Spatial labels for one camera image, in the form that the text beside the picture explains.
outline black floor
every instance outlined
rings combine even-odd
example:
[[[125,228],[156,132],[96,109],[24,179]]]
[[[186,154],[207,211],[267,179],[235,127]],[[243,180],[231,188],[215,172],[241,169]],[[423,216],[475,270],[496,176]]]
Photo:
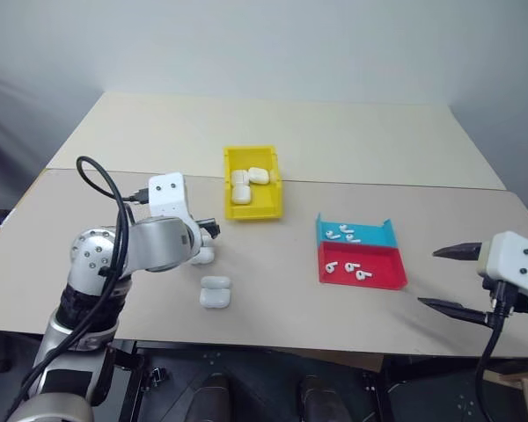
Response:
[[[10,372],[0,374],[0,420],[33,363],[38,345],[12,337],[1,342],[15,365]],[[226,373],[231,379],[236,421],[298,422],[296,388],[299,380],[310,374],[320,376],[339,392],[354,421],[375,421],[361,373],[349,367],[262,349],[228,347],[157,349],[150,351],[150,358],[153,366],[167,369],[170,379],[145,393],[140,422],[181,422],[195,390],[215,372]],[[116,369],[108,399],[94,409],[97,421],[118,419],[128,377],[128,372]],[[483,421],[475,403],[473,372],[395,384],[389,391],[397,422]],[[519,390],[486,382],[485,391],[495,422],[527,420]]]

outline yellow bin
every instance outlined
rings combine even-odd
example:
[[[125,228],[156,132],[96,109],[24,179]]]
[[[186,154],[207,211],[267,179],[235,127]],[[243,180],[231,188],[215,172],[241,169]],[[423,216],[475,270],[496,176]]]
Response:
[[[280,218],[282,209],[282,179],[278,170],[278,157],[275,148],[267,146],[225,147],[225,218],[229,220],[261,220]],[[268,170],[270,183],[251,184],[250,204],[237,205],[231,201],[231,172],[260,167]]]

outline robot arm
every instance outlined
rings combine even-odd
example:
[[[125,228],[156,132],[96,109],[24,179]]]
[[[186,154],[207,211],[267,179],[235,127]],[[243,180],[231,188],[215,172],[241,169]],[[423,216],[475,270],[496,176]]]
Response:
[[[128,255],[121,277],[93,324],[70,349],[54,359],[28,391],[30,399],[7,420],[92,421],[91,406],[106,398],[114,371],[115,350],[110,343],[118,315],[138,270],[163,272],[197,255],[201,228],[215,238],[214,219],[196,222],[187,207],[186,185],[180,173],[149,180],[151,217],[128,227]],[[60,306],[51,315],[34,365],[58,347],[98,302],[106,283],[102,270],[111,265],[115,229],[97,227],[77,236],[70,247],[71,268]]]

